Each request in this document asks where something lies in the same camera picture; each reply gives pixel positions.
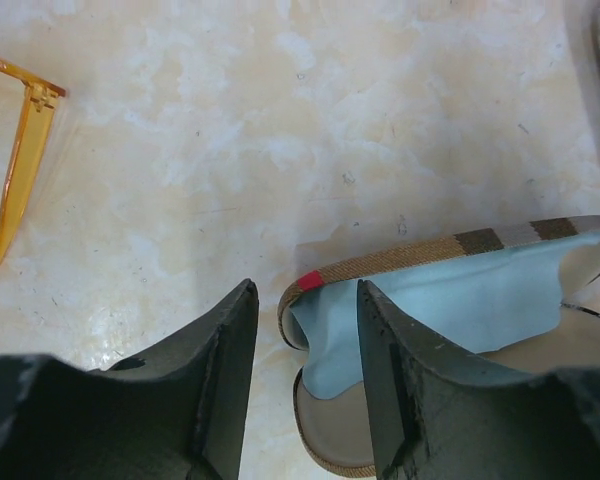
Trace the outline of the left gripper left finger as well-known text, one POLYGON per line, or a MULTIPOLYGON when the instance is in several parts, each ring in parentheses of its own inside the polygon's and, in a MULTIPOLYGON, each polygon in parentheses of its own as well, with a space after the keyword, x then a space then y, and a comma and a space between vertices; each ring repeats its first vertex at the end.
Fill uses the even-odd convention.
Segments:
POLYGON ((0 479, 237 478, 257 325, 244 280, 108 370, 0 355, 0 479))

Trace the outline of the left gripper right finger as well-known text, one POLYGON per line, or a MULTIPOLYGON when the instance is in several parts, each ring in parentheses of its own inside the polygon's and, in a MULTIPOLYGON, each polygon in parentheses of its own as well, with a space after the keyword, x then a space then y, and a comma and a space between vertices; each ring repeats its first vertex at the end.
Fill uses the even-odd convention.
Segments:
POLYGON ((369 281, 357 322, 378 478, 600 479, 600 367, 505 367, 369 281))

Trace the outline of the brown striped glasses case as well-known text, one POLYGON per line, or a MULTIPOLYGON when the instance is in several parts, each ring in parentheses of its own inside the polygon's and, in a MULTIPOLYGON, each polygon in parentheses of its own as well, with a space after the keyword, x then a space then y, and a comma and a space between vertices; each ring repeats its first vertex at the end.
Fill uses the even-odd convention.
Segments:
MULTIPOLYGON (((358 286, 360 281, 371 282, 371 276, 377 274, 592 232, 600 232, 600 216, 537 220, 517 227, 485 228, 399 245, 327 265, 305 274, 284 291, 277 311, 280 334, 290 347, 306 353, 306 364, 308 342, 291 307, 309 292, 351 279, 355 279, 358 286)), ((556 328, 496 351, 473 354, 530 374, 557 368, 600 367, 600 313, 571 302, 575 293, 600 278, 600 246, 579 247, 568 254, 560 265, 559 277, 567 282, 567 288, 560 302, 561 319, 556 328)), ((304 386, 305 364, 294 381, 293 408, 307 453, 318 465, 336 475, 378 478, 364 380, 333 399, 320 400, 304 386)))

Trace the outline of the light blue cloth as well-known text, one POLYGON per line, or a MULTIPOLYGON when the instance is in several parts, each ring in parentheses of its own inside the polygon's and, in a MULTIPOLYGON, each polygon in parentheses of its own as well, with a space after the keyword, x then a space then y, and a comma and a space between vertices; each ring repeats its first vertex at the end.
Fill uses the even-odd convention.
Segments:
MULTIPOLYGON (((496 351, 559 325, 567 282, 564 258, 600 246, 600 232, 371 276, 400 309, 471 353, 496 351)), ((330 400, 363 379, 357 281, 337 282, 298 299, 291 312, 308 342, 303 383, 330 400)))

